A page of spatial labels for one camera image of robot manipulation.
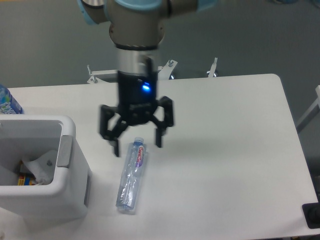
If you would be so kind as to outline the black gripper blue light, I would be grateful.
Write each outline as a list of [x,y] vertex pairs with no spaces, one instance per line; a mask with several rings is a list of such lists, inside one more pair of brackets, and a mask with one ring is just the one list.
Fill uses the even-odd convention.
[[[113,147],[113,154],[120,156],[119,138],[129,126],[137,126],[152,121],[155,126],[155,145],[163,146],[162,137],[167,128],[175,125],[174,102],[167,96],[157,101],[158,73],[151,72],[144,75],[130,75],[119,71],[118,83],[118,107],[102,104],[99,115],[99,134]],[[163,108],[163,120],[153,115],[157,107]],[[118,120],[112,129],[109,121],[116,115]]]

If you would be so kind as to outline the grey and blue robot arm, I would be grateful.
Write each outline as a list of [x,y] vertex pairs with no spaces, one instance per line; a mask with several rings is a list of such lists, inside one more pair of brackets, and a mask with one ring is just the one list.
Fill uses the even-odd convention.
[[157,97],[158,49],[163,20],[215,5],[213,0],[80,0],[89,25],[110,24],[109,37],[117,50],[118,105],[100,107],[99,134],[120,154],[119,138],[128,127],[155,124],[155,145],[162,146],[174,125],[174,103]]

